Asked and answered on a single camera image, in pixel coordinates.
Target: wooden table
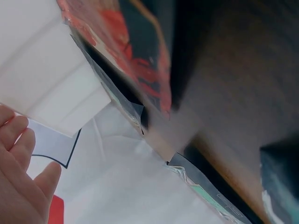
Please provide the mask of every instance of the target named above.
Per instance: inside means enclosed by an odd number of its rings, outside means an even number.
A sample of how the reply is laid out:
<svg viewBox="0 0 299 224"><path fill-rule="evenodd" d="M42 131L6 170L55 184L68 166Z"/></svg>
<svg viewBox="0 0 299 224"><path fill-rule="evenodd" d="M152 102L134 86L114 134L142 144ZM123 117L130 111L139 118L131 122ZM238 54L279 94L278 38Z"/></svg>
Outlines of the wooden table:
<svg viewBox="0 0 299 224"><path fill-rule="evenodd" d="M299 128L299 4L179 1L169 121L150 107L165 158L198 150L265 222L259 148Z"/></svg>

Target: package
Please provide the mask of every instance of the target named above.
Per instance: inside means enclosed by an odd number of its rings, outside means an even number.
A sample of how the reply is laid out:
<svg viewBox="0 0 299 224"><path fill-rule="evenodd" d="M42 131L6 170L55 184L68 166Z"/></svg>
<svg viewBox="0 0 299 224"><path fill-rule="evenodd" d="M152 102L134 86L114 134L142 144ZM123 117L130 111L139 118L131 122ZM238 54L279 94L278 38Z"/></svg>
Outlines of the package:
<svg viewBox="0 0 299 224"><path fill-rule="evenodd" d="M166 117L171 108L174 0L57 0L75 28Z"/></svg>

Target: black border line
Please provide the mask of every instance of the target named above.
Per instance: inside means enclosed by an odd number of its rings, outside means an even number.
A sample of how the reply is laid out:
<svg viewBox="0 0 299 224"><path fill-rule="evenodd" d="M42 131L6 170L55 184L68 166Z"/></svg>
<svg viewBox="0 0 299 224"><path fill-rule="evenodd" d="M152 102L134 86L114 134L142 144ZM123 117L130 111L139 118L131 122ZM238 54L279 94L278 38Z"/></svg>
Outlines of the black border line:
<svg viewBox="0 0 299 224"><path fill-rule="evenodd" d="M77 141L78 141L78 138L79 138L79 136L80 136L81 130L82 130L82 129L80 129L79 132L78 132L78 134L77 134L76 140L75 140L74 145L73 145L73 149L71 150L71 154L70 154L70 156L69 156L69 160L67 161L66 165L64 165L62 162L60 162L60 161L58 161L58 160L56 160L56 159L53 159L52 157L46 156L46 155L32 154L32 156L41 156L41 157L46 157L46 158L52 159L53 161L58 162L61 166L63 166L64 168L67 169L68 166L69 166L71 157L73 156L74 149L75 149L75 147L76 147L76 145L77 145Z"/></svg>

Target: white paper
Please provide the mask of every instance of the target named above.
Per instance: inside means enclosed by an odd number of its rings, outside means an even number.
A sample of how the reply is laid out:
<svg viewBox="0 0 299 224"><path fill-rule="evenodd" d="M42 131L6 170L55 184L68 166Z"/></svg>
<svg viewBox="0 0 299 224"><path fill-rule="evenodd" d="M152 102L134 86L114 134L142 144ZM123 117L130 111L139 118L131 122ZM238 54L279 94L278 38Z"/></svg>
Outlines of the white paper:
<svg viewBox="0 0 299 224"><path fill-rule="evenodd" d="M33 156L28 174L37 176L50 161ZM64 224L226 223L111 104L82 128L62 169L55 195L64 201Z"/></svg>
<svg viewBox="0 0 299 224"><path fill-rule="evenodd" d="M0 103L68 136L110 102L55 0L0 3Z"/></svg>

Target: hand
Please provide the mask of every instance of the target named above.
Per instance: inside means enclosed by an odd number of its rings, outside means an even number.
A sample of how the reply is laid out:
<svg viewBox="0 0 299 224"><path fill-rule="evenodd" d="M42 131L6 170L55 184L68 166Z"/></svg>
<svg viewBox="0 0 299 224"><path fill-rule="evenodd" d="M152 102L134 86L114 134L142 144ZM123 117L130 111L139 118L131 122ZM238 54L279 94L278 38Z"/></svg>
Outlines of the hand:
<svg viewBox="0 0 299 224"><path fill-rule="evenodd" d="M2 224L46 224L60 178L61 167L55 162L34 180L26 174L36 142L34 131L27 126L26 117L15 116L13 111L0 105Z"/></svg>

